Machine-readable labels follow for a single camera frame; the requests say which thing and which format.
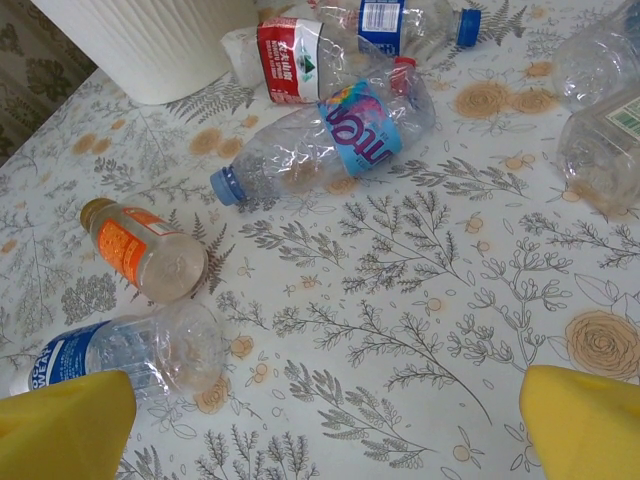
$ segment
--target tablecloth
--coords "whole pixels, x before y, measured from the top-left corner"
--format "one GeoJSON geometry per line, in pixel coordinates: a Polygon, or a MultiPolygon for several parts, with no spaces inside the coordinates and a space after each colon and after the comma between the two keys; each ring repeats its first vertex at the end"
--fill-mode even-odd
{"type": "Polygon", "coordinates": [[[139,405],[118,479],[544,478],[526,369],[638,383],[638,210],[597,212],[551,166],[568,112],[550,56],[615,3],[468,0],[479,44],[422,67],[433,132],[361,178],[240,207],[209,175],[292,108],[229,75],[140,106],[97,71],[0,169],[2,393],[55,335],[158,308],[80,226],[107,196],[207,246],[197,299],[227,349],[211,390],[139,405]]]}

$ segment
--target blue bottle cap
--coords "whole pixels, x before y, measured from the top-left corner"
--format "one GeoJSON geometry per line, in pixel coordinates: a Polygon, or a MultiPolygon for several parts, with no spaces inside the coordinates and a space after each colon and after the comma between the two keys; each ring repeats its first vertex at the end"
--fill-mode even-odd
{"type": "Polygon", "coordinates": [[[247,196],[238,184],[233,167],[224,167],[211,175],[211,187],[224,206],[235,205],[247,196]]]}
{"type": "Polygon", "coordinates": [[[461,47],[473,47],[478,40],[480,32],[480,20],[482,12],[480,10],[462,9],[460,14],[460,28],[458,29],[457,44],[461,47]]]}

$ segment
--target white container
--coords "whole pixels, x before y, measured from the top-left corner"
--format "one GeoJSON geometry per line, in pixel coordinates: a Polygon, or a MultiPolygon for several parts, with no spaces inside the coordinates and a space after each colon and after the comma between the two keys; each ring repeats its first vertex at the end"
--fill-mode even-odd
{"type": "Polygon", "coordinates": [[[223,35],[256,25],[253,0],[33,0],[133,100],[157,105],[207,86],[229,63],[223,35]]]}

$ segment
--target plastic bottle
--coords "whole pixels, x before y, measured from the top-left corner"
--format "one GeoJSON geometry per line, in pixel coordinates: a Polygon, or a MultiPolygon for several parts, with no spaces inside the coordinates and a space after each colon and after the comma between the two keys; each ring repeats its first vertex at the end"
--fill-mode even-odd
{"type": "Polygon", "coordinates": [[[182,300],[144,317],[119,317],[59,335],[32,366],[17,371],[10,392],[122,370],[138,400],[190,395],[215,384],[223,361],[221,325],[203,305],[182,300]]]}
{"type": "Polygon", "coordinates": [[[224,205],[278,197],[356,176],[409,148],[435,123],[411,59],[263,128],[211,184],[224,205]]]}
{"type": "Polygon", "coordinates": [[[473,47],[480,10],[455,11],[447,0],[319,0],[316,18],[366,38],[389,55],[426,61],[446,43],[473,47]]]}
{"type": "Polygon", "coordinates": [[[574,113],[557,162],[569,186],[605,213],[640,199],[640,84],[574,113]]]}
{"type": "Polygon", "coordinates": [[[156,303],[191,295],[207,276],[200,242],[147,210],[97,198],[80,223],[107,263],[156,303]]]}
{"type": "Polygon", "coordinates": [[[640,2],[565,40],[553,56],[554,87],[572,111],[619,92],[640,76],[640,2]]]}
{"type": "Polygon", "coordinates": [[[276,103],[316,103],[391,60],[366,40],[312,20],[277,17],[222,40],[239,84],[267,83],[276,103]]]}

